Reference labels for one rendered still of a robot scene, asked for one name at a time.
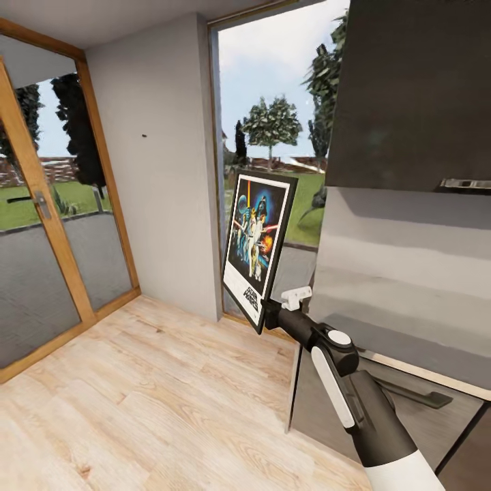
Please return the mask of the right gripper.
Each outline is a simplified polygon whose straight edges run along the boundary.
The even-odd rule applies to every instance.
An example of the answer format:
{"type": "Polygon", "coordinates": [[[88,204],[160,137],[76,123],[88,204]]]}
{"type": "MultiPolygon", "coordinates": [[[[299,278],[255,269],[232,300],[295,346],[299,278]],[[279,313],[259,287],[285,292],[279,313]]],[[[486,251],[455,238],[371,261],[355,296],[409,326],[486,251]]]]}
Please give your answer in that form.
{"type": "Polygon", "coordinates": [[[284,309],[282,303],[272,299],[268,302],[261,298],[261,305],[266,310],[265,328],[270,330],[281,327],[288,335],[295,339],[295,329],[297,325],[303,319],[307,318],[307,316],[302,313],[302,300],[299,301],[299,309],[293,311],[284,309]]]}

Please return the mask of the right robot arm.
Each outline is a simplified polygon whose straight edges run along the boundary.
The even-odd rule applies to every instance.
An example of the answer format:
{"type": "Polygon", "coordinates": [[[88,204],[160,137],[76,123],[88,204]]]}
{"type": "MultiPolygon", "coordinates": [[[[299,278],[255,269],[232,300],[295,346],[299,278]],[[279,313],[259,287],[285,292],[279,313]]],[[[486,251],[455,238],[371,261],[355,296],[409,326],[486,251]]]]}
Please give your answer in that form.
{"type": "Polygon", "coordinates": [[[352,339],[327,323],[316,323],[302,313],[310,286],[282,293],[286,303],[272,299],[265,328],[283,328],[309,353],[342,425],[353,437],[355,449],[372,491],[445,491],[396,415],[389,392],[368,370],[355,370],[360,355],[352,339]]]}

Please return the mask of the poster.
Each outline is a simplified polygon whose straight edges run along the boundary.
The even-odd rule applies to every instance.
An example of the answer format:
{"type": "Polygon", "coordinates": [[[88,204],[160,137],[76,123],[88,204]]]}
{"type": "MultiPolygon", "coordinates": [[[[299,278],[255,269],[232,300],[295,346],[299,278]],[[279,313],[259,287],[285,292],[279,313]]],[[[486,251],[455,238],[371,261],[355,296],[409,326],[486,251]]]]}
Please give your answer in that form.
{"type": "Polygon", "coordinates": [[[260,335],[299,179],[237,169],[222,284],[260,335]]]}

